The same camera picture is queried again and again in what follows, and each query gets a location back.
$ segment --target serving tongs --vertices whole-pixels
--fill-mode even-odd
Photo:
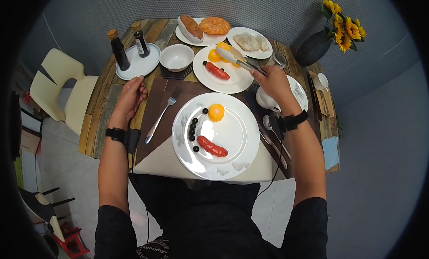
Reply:
[[[239,66],[241,66],[242,68],[246,69],[247,71],[250,71],[253,69],[253,70],[259,71],[261,74],[263,74],[265,76],[267,75],[264,70],[262,70],[259,66],[256,66],[256,65],[250,63],[245,55],[240,53],[239,50],[237,50],[236,48],[234,48],[232,46],[229,46],[228,51],[223,49],[223,48],[217,47],[216,52],[223,59],[225,59],[231,63],[236,63]]]

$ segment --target person's left hand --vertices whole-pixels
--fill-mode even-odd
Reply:
[[[126,130],[128,122],[134,116],[140,103],[147,97],[144,76],[135,77],[122,88],[115,109],[109,121],[109,127]]]

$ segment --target metal lid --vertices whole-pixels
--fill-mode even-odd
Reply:
[[[272,52],[271,57],[279,66],[287,66],[287,60],[283,54],[279,52]]]

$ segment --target white cup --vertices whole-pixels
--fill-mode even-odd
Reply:
[[[271,109],[276,113],[280,113],[282,111],[276,101],[274,101],[272,97],[268,96],[262,87],[259,87],[258,91],[256,92],[256,102],[262,108]]]
[[[324,74],[319,73],[315,78],[313,78],[313,84],[316,90],[321,90],[324,93],[328,92],[329,82]]]

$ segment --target bottle label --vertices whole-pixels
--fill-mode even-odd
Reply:
[[[142,43],[140,42],[139,39],[136,39],[136,45],[137,45],[137,51],[139,52],[139,54],[145,54]]]

